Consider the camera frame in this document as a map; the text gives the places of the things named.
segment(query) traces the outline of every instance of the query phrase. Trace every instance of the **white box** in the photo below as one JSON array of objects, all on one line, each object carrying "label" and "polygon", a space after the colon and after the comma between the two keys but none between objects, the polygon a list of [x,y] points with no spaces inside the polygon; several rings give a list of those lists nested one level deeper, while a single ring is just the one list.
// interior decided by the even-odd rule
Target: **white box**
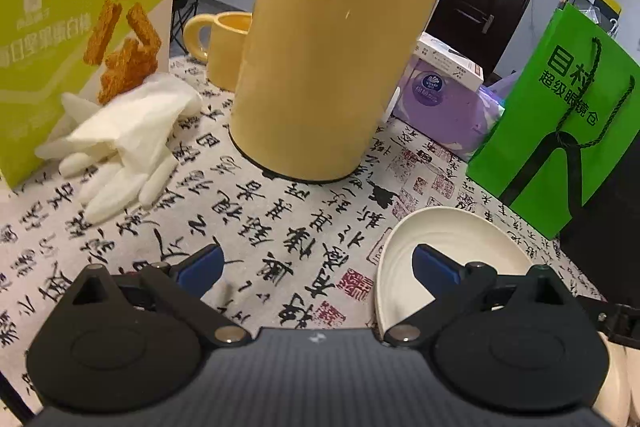
[{"label": "white box", "polygon": [[477,91],[484,82],[480,66],[428,33],[423,33],[416,43],[414,55],[472,91]]}]

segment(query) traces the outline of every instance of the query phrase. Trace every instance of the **disposable glove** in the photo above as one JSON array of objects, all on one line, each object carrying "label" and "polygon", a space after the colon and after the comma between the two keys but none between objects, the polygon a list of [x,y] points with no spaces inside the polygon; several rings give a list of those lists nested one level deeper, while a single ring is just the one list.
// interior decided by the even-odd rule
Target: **disposable glove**
[{"label": "disposable glove", "polygon": [[104,107],[71,93],[62,94],[62,105],[78,127],[37,147],[35,154],[60,158],[65,178],[104,162],[78,195],[86,204],[84,218],[96,225],[136,198],[143,206],[153,204],[177,165],[166,147],[172,127],[198,115],[202,99],[173,75],[156,73]]}]

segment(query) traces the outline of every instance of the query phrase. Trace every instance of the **green snack box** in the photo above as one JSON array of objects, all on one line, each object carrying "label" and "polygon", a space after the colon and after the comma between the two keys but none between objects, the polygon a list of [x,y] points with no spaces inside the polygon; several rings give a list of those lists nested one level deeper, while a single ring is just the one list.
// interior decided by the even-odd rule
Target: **green snack box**
[{"label": "green snack box", "polygon": [[556,10],[467,176],[556,237],[636,137],[636,80],[640,66],[601,28]]},{"label": "green snack box", "polygon": [[172,0],[0,3],[0,171],[14,186],[42,162],[34,148],[70,130],[62,92],[106,103],[168,70]]}]

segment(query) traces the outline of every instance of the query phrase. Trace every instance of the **dark wooden door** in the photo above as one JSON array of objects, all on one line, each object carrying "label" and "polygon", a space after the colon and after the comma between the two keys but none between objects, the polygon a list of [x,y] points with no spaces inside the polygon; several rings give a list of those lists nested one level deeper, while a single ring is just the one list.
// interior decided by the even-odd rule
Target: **dark wooden door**
[{"label": "dark wooden door", "polygon": [[440,0],[427,33],[480,64],[486,78],[500,60],[529,0]]}]

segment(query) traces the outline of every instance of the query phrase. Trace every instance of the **yellow kettle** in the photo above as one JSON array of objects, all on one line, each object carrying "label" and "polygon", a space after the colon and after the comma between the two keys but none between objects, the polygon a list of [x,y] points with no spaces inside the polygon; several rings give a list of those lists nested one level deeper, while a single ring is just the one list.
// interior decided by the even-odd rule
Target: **yellow kettle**
[{"label": "yellow kettle", "polygon": [[281,176],[348,176],[434,1],[256,0],[230,122],[236,147]]}]

